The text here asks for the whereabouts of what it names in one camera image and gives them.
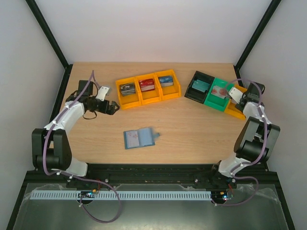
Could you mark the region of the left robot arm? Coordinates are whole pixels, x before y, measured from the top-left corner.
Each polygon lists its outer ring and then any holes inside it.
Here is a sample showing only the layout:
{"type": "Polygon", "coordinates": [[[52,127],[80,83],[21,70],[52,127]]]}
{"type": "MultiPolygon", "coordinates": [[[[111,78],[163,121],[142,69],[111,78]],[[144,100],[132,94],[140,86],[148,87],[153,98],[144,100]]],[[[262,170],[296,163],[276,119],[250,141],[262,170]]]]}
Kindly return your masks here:
{"type": "Polygon", "coordinates": [[[86,112],[113,115],[119,105],[106,96],[110,87],[93,81],[80,80],[78,90],[68,96],[63,109],[44,128],[32,132],[32,161],[36,169],[45,174],[84,177],[88,164],[73,157],[68,134],[86,112]]]}

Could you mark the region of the blue card holder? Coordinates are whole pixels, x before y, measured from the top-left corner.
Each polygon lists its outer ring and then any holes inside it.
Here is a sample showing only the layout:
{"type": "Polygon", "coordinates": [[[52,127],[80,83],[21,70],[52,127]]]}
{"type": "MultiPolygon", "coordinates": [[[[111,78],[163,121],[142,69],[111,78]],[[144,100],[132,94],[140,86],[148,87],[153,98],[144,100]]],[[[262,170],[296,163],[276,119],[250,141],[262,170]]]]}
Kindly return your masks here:
{"type": "Polygon", "coordinates": [[[126,150],[136,149],[136,148],[144,148],[144,147],[148,147],[148,146],[154,146],[156,139],[158,137],[160,137],[160,134],[158,132],[155,132],[152,127],[136,129],[136,131],[138,132],[140,144],[139,144],[138,147],[134,147],[134,148],[128,148],[127,147],[126,132],[128,132],[128,131],[123,132],[124,145],[125,145],[126,150]]]}

